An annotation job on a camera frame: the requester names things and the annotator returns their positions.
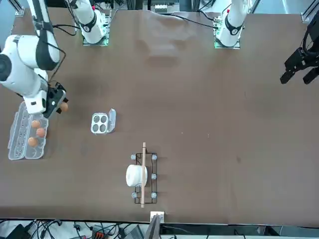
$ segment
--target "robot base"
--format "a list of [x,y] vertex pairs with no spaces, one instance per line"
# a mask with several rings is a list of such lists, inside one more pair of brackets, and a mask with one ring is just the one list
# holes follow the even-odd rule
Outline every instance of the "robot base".
[[214,48],[219,49],[219,48],[228,48],[228,49],[240,49],[240,36],[237,41],[237,43],[234,46],[228,47],[224,46],[218,39],[217,35],[220,33],[220,29],[223,26],[223,21],[221,19],[221,16],[218,16],[217,22],[214,23],[214,26],[218,27],[218,30],[214,29]]
[[106,32],[105,36],[97,43],[91,44],[88,43],[85,38],[83,38],[83,46],[107,46],[109,45],[109,39],[110,39],[110,23],[111,18],[110,15],[106,15],[102,13],[102,15],[105,17],[105,26],[103,26],[103,31]]

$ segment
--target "metal rack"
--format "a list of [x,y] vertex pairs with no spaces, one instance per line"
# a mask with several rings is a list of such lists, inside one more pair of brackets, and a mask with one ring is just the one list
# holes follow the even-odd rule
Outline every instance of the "metal rack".
[[[137,153],[135,154],[136,159],[135,159],[135,164],[136,165],[141,165],[140,160],[142,159],[142,155],[143,153]],[[148,152],[148,150],[146,149],[146,155],[151,155],[151,161],[152,161],[152,175],[155,174],[156,175],[156,179],[152,179],[152,176],[150,178],[151,180],[151,193],[150,193],[150,201],[145,202],[145,204],[155,204],[158,202],[158,198],[157,198],[157,194],[158,194],[158,160],[157,160],[157,154],[156,153],[151,153]],[[135,191],[137,194],[137,197],[134,198],[134,203],[135,204],[141,204],[141,187],[135,187]],[[152,197],[152,193],[156,193],[156,197],[153,198]]]

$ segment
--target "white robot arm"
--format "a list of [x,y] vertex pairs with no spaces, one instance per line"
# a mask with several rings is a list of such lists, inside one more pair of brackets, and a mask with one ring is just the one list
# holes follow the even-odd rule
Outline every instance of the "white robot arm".
[[229,13],[223,14],[223,25],[217,39],[227,47],[234,46],[242,31],[244,20],[248,13],[247,0],[232,0]]
[[50,87],[45,72],[59,63],[59,50],[44,0],[28,0],[28,4],[37,36],[6,39],[0,53],[0,84],[23,97],[29,114],[43,113],[49,118],[67,102],[64,88],[59,83]]
[[98,43],[105,35],[105,14],[93,10],[89,0],[68,0],[72,12],[79,20],[83,37],[90,44]]

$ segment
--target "egg carton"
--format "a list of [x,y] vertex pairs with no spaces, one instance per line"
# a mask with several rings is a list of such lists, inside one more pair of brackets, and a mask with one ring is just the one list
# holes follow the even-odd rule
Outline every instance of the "egg carton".
[[106,113],[94,113],[92,115],[91,132],[94,134],[111,133],[115,128],[116,111],[111,109]]
[[[31,122],[40,121],[41,127],[45,130],[44,137],[36,135],[36,128],[31,127]],[[8,143],[8,158],[10,160],[39,159],[44,154],[45,137],[49,125],[48,119],[42,114],[28,114],[25,102],[20,104],[18,112],[14,115],[14,120],[10,129],[10,139]],[[37,139],[37,146],[28,145],[28,139],[34,137]]]

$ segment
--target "cable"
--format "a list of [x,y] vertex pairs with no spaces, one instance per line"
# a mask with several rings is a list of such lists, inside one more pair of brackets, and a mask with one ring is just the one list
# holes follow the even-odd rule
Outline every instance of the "cable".
[[60,27],[60,26],[69,26],[69,27],[73,27],[76,29],[80,29],[78,26],[73,26],[73,25],[69,25],[69,24],[56,24],[56,25],[52,25],[53,28],[55,27]]
[[73,227],[74,227],[74,229],[76,230],[76,233],[78,234],[79,239],[81,239],[81,236],[80,236],[80,234],[79,234],[80,226],[79,226],[79,225],[76,225],[75,222],[73,222]]
[[243,236],[244,239],[246,239],[245,235],[244,234],[239,234],[236,229],[234,229],[234,234],[238,235],[238,236]]
[[104,228],[103,228],[103,224],[101,223],[101,227],[102,227],[102,230],[103,230],[103,234],[105,234],[105,231],[104,231]]
[[93,227],[88,226],[88,224],[87,224],[87,223],[84,223],[84,224],[88,227],[88,229],[90,229],[90,231],[92,231],[92,230],[93,230]]
[[199,10],[199,12],[202,13],[208,20],[215,21],[215,19],[213,19],[213,18],[207,16],[207,14],[204,13],[202,10]]
[[45,222],[45,224],[44,224],[43,222],[41,222],[41,224],[42,224],[43,227],[44,227],[44,230],[41,232],[41,238],[44,238],[46,231],[48,231],[48,233],[50,234],[51,239],[55,239],[54,236],[52,236],[51,231],[50,231],[50,229],[49,229],[49,226],[50,226],[49,223],[51,223],[50,225],[53,224],[53,222]]
[[196,234],[191,233],[190,231],[187,231],[187,230],[185,230],[185,229],[183,229],[183,228],[176,228],[176,227],[171,227],[171,226],[166,226],[166,225],[162,225],[162,227],[164,227],[164,228],[176,229],[176,230],[180,230],[180,231],[186,232],[186,233],[191,234],[191,235],[196,235]]
[[64,54],[63,57],[62,57],[62,60],[61,60],[61,61],[58,63],[58,65],[55,67],[55,71],[53,72],[53,74],[51,75],[50,79],[48,80],[48,83],[50,83],[50,82],[52,81],[53,77],[55,76],[55,74],[57,73],[57,71],[59,70],[60,66],[62,65],[62,63],[63,63],[63,61],[64,61],[64,59],[65,59],[65,57],[66,57],[66,53],[65,53],[65,51],[63,51],[63,50],[60,49],[59,47],[54,46],[54,45],[52,45],[52,44],[49,43],[49,42],[44,42],[44,41],[40,38],[40,36],[38,35],[38,33],[37,33],[36,31],[35,31],[35,35],[39,38],[39,41],[41,41],[42,43],[44,43],[44,44],[46,44],[46,45],[48,45],[48,46],[51,46],[51,47],[53,47],[53,48],[59,50],[60,52],[62,52],[62,53]]
[[116,238],[119,238],[119,239],[122,239],[122,237],[120,237],[120,229],[121,230],[123,230],[123,232],[125,232],[125,229],[128,227],[128,226],[130,226],[130,225],[132,225],[132,223],[129,223],[129,224],[127,224],[125,227],[123,227],[123,228],[120,228],[120,226],[118,225],[118,234],[116,235],[116,237],[114,237],[113,239],[116,239]]
[[197,21],[190,20],[190,19],[188,19],[186,17],[183,17],[183,16],[178,16],[178,15],[171,15],[171,16],[176,16],[176,17],[178,17],[180,19],[183,19],[183,20],[186,20],[186,21],[190,21],[190,22],[196,23],[198,25],[207,26],[207,27],[214,28],[214,29],[218,30],[217,26],[211,26],[211,25],[203,24],[203,23],[200,23],[200,22],[197,22]]
[[61,31],[64,31],[64,32],[65,32],[66,34],[68,34],[69,36],[75,36],[75,35],[76,35],[76,32],[70,33],[70,32],[68,32],[68,31],[66,31],[66,30],[64,30],[63,28],[58,27],[58,26],[56,26],[55,28],[57,28],[57,29],[59,29],[59,30],[61,30]]
[[305,35],[304,35],[304,38],[303,38],[303,50],[304,50],[304,52],[305,52],[306,55],[308,55],[308,56],[313,56],[313,57],[317,57],[317,56],[319,56],[319,53],[308,51],[307,48],[306,48],[306,43],[307,43],[308,35],[309,35],[308,30],[306,30]]
[[210,0],[210,1],[208,1],[204,6],[202,6],[198,11],[201,11],[203,8],[205,8],[207,5],[209,5],[211,2],[213,2],[212,3],[212,6],[213,6],[213,4],[216,2],[216,0]]
[[77,26],[79,26],[80,24],[78,23],[78,21],[76,20],[76,18],[75,18],[75,16],[74,16],[74,13],[73,13],[72,7],[69,5],[69,3],[68,3],[66,0],[64,0],[64,4],[65,4],[65,5],[66,5],[66,7],[68,8],[69,13],[71,14],[72,19],[74,20],[75,24],[76,24]]
[[62,26],[69,26],[69,27],[73,27],[73,28],[76,28],[76,29],[81,29],[79,28],[78,26],[72,26],[72,25],[68,25],[68,24],[56,24],[56,25],[53,25],[52,27],[53,28],[57,28],[61,31],[64,31],[66,34],[70,35],[70,36],[75,36],[77,32],[74,32],[74,33],[70,33],[66,30],[64,30],[63,28],[61,28]]
[[36,235],[37,235],[38,239],[40,239],[39,238],[39,224],[40,224],[40,222],[38,222],[38,224],[36,225]]
[[230,5],[228,5],[228,6],[221,12],[221,14],[223,14],[223,13],[225,12],[225,10],[230,7]]

